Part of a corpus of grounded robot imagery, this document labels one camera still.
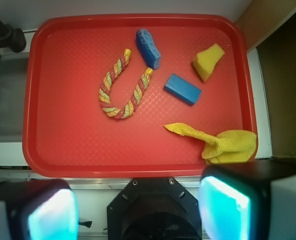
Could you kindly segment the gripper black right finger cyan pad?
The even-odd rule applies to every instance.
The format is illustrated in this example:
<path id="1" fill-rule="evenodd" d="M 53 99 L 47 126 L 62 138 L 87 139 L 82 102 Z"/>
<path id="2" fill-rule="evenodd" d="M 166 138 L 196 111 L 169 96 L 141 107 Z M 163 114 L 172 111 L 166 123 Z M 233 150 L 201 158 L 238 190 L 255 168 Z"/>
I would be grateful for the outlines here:
<path id="1" fill-rule="evenodd" d="M 296 159 L 209 165 L 198 206 L 212 240 L 296 240 Z"/>

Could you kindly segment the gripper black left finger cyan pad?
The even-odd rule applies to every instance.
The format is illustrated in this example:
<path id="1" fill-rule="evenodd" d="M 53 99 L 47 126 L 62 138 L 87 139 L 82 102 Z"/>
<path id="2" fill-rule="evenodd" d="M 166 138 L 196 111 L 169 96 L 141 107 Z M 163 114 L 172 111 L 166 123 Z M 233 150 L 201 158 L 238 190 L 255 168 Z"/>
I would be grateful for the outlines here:
<path id="1" fill-rule="evenodd" d="M 75 240 L 79 209 L 62 179 L 0 182 L 0 240 Z"/>

